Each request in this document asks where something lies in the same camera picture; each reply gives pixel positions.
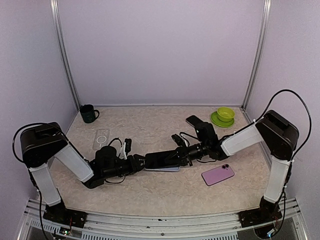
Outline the purple-edged black-screen phone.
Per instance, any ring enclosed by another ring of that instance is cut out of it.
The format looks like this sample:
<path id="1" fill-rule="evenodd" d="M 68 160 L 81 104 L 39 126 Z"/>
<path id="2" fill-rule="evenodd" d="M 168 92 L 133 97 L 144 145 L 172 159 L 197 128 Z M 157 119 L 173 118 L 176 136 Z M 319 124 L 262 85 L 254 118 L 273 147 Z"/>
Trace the purple-edged black-screen phone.
<path id="1" fill-rule="evenodd" d="M 195 115 L 187 117 L 185 121 L 192 127 L 195 127 L 196 125 L 203 123 L 203 121 Z"/>

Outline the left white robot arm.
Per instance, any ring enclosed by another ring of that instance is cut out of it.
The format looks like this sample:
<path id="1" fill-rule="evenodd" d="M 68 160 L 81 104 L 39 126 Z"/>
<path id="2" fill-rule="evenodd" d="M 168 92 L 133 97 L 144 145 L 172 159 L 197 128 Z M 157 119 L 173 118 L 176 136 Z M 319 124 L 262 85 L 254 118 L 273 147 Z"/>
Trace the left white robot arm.
<path id="1" fill-rule="evenodd" d="M 70 218 L 70 211 L 61 204 L 63 200 L 51 176 L 50 160 L 59 161 L 88 189 L 103 185 L 109 178 L 133 175 L 145 167 L 145 158 L 138 154 L 128 155 L 125 146 L 122 157 L 114 147 L 107 145 L 95 153 L 93 160 L 86 160 L 57 122 L 37 122 L 20 127 L 12 138 L 13 151 L 16 138 L 20 139 L 22 154 L 16 159 L 26 166 L 41 199 L 51 207 L 50 214 L 61 223 Z"/>

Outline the clear case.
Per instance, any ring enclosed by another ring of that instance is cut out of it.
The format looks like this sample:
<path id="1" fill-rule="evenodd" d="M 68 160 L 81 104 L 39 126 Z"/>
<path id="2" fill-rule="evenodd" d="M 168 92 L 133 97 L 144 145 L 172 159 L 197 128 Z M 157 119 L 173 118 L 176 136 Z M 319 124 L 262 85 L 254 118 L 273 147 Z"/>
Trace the clear case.
<path id="1" fill-rule="evenodd" d="M 94 151 L 100 150 L 109 143 L 110 130 L 107 128 L 98 129 L 95 132 L 95 137 L 93 139 L 92 149 Z"/>

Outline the lavender phone case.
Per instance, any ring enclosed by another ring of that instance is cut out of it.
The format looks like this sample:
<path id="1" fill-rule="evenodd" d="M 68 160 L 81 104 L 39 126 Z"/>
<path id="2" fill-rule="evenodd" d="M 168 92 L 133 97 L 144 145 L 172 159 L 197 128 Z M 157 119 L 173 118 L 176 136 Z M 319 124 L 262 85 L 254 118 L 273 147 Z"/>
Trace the lavender phone case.
<path id="1" fill-rule="evenodd" d="M 145 171 L 150 172 L 178 172 L 180 170 L 179 166 L 167 166 L 167 167 L 145 167 Z"/>

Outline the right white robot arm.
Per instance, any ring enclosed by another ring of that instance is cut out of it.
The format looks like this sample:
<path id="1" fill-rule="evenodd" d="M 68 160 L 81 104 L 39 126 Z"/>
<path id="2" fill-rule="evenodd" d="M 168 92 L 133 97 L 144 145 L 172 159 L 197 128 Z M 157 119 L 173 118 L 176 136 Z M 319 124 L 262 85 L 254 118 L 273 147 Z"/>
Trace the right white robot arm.
<path id="1" fill-rule="evenodd" d="M 195 126 L 198 144 L 179 146 L 165 157 L 166 164 L 185 166 L 195 159 L 209 156 L 222 161 L 236 153 L 264 142 L 271 154 L 271 170 L 263 200 L 267 201 L 256 210 L 256 218 L 266 222 L 275 212 L 281 198 L 287 176 L 296 150 L 299 130 L 274 110 L 269 110 L 256 122 L 243 127 L 233 134 L 218 138 L 212 124 L 200 121 Z"/>

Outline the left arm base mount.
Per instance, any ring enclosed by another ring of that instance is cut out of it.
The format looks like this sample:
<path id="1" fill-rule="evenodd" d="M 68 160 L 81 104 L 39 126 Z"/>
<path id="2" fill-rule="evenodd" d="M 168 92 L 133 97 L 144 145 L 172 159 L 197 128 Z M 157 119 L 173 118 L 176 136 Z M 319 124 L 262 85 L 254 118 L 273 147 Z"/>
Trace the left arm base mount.
<path id="1" fill-rule="evenodd" d="M 83 229 L 88 213 L 67 208 L 59 191 L 57 193 L 60 197 L 60 202 L 51 206 L 46 203 L 43 218 L 54 223 L 69 226 L 70 229 L 72 227 Z"/>

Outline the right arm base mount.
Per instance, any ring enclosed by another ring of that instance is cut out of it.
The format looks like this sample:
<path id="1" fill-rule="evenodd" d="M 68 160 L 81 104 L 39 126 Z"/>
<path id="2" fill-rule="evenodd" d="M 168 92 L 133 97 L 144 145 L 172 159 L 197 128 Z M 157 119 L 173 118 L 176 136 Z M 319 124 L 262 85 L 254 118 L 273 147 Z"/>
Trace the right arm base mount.
<path id="1" fill-rule="evenodd" d="M 279 207 L 280 198 L 275 203 L 260 199 L 259 207 L 249 210 L 243 210 L 238 213 L 239 221 L 242 228 L 260 225 L 281 219 L 282 213 Z"/>

